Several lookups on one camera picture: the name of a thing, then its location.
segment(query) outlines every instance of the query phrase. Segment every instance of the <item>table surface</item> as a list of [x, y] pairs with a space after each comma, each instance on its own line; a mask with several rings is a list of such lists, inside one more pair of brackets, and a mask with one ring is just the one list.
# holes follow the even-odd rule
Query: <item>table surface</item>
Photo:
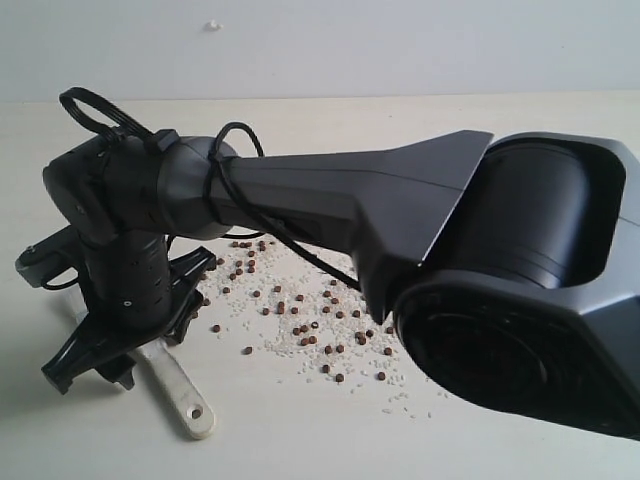
[[[640, 154], [640, 92], [439, 96], [377, 99], [126, 102], [149, 128], [212, 135], [224, 123], [251, 124], [269, 154], [383, 149], [461, 129], [496, 136], [556, 131], [616, 138]], [[640, 472], [640, 443], [521, 417], [502, 415], [446, 394], [413, 366], [391, 335], [378, 327], [365, 346], [353, 332], [367, 318], [337, 321], [318, 313], [329, 278], [286, 251], [259, 252], [257, 272], [230, 282], [247, 252], [227, 241], [206, 246], [227, 259], [203, 282], [212, 306], [172, 349], [213, 406], [218, 426], [204, 441], [189, 441], [169, 420], [159, 390], [143, 370], [124, 392], [96, 374], [79, 377], [66, 396], [40, 367], [72, 328], [63, 294], [33, 290], [13, 262], [26, 245], [65, 222], [47, 196], [41, 170], [88, 137], [57, 104], [0, 106], [0, 247], [3, 340], [0, 342], [0, 465], [3, 479], [203, 478], [326, 479], [632, 479]], [[241, 154], [247, 141], [232, 134]], [[178, 240], [175, 252], [194, 242]], [[322, 255], [343, 268], [348, 259]], [[282, 293], [270, 292], [283, 286]], [[221, 288], [229, 285], [228, 295]], [[350, 312], [362, 301], [330, 287]], [[250, 292], [263, 291], [259, 299]], [[261, 316], [279, 300], [297, 316]], [[290, 329], [317, 319], [319, 343], [296, 345]], [[210, 332], [214, 323], [219, 335]], [[343, 355], [320, 349], [342, 342]], [[252, 345], [252, 355], [241, 355]], [[394, 355], [385, 357], [385, 346]], [[346, 380], [319, 372], [328, 361]], [[388, 382], [373, 374], [385, 370]]]

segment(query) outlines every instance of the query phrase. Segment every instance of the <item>white table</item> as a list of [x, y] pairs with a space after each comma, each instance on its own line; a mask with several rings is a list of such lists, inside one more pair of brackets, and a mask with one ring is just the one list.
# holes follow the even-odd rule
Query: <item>white table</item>
[[[497, 136], [552, 130], [613, 137], [640, 154], [640, 92], [121, 106], [151, 129], [175, 127], [181, 134], [214, 134], [226, 121], [243, 120], [271, 154], [387, 148], [459, 129]], [[213, 305], [192, 323], [186, 342], [173, 349], [218, 415], [212, 437], [186, 440], [179, 425], [167, 421], [162, 397], [138, 370], [130, 392], [90, 373], [79, 377], [66, 396], [59, 395], [40, 367], [67, 338], [71, 323], [60, 295], [31, 289], [13, 262], [25, 246], [65, 225], [40, 172], [87, 137], [57, 104], [0, 106], [1, 478], [639, 478], [640, 443], [501, 415], [446, 397], [401, 351], [392, 362], [398, 371], [389, 374], [404, 375], [404, 381], [395, 382], [404, 385], [376, 382], [377, 369], [369, 362], [385, 360], [377, 349], [398, 347], [397, 341], [378, 332], [375, 342], [357, 350], [346, 335], [354, 320], [342, 331], [335, 320], [323, 321], [318, 334], [319, 345], [336, 336], [346, 339], [347, 352], [334, 372], [347, 364], [354, 371], [342, 385], [325, 381], [315, 367], [303, 372], [304, 362], [311, 361], [305, 353], [277, 356], [264, 342], [296, 319], [261, 317], [258, 308], [276, 297], [265, 290], [260, 300], [252, 300], [248, 292], [264, 281], [282, 284], [287, 297], [305, 293], [299, 318], [311, 321], [314, 315], [307, 313], [321, 302], [328, 282], [280, 245], [260, 257], [258, 272], [245, 274], [230, 295], [218, 288], [228, 284], [224, 272], [230, 262], [218, 276], [214, 272], [203, 287]], [[251, 153], [240, 135], [230, 141], [241, 154]], [[207, 246], [227, 259], [244, 254], [222, 240]], [[175, 246], [177, 252], [192, 247], [187, 241]], [[327, 258], [345, 265], [337, 257]], [[296, 286], [295, 272], [301, 268], [308, 282]], [[358, 303], [338, 293], [345, 309]], [[213, 323], [223, 326], [221, 338], [209, 332]], [[286, 340], [283, 349], [291, 345], [287, 342], [292, 341]], [[254, 346], [253, 355], [240, 355], [245, 345]], [[367, 376], [362, 369], [368, 369]]]

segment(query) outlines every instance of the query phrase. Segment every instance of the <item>black robotic arm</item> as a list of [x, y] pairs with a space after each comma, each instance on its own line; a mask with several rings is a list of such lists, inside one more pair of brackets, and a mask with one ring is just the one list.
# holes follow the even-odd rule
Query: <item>black robotic arm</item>
[[[357, 281], [328, 271], [362, 290], [375, 322], [393, 313], [416, 364], [462, 398], [640, 433], [638, 166], [621, 144], [529, 134], [490, 145], [462, 131], [386, 151], [240, 158], [224, 134], [152, 134], [86, 90], [61, 99], [98, 135], [45, 168], [70, 226], [16, 264], [35, 287], [78, 271], [89, 316], [43, 367], [61, 392], [92, 368], [130, 388], [131, 350], [184, 339], [215, 256], [170, 262], [166, 235], [244, 226], [302, 254], [294, 241], [349, 254]], [[91, 123], [74, 99], [119, 126]]]

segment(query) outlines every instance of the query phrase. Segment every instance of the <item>white wall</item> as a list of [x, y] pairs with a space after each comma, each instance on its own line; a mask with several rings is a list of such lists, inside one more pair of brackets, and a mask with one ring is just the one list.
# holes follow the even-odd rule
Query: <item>white wall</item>
[[2, 0], [0, 101], [630, 89], [639, 48], [638, 0]]

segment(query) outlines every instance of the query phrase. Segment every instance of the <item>robotic arm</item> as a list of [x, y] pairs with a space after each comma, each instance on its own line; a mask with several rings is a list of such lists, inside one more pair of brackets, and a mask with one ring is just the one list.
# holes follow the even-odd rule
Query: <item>robotic arm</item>
[[[110, 128], [75, 104], [115, 120]], [[78, 271], [89, 315], [43, 367], [65, 393], [96, 369], [133, 387], [129, 356], [182, 342], [215, 256], [169, 261], [166, 236], [275, 235], [393, 314], [415, 363], [486, 408], [608, 435], [640, 435], [639, 166], [620, 143], [461, 131], [372, 152], [262, 157], [253, 132], [149, 132], [74, 88], [67, 111], [97, 135], [53, 160], [45, 186], [69, 226], [16, 268], [33, 287]], [[240, 158], [237, 127], [258, 147]], [[358, 281], [295, 241], [350, 255]]]

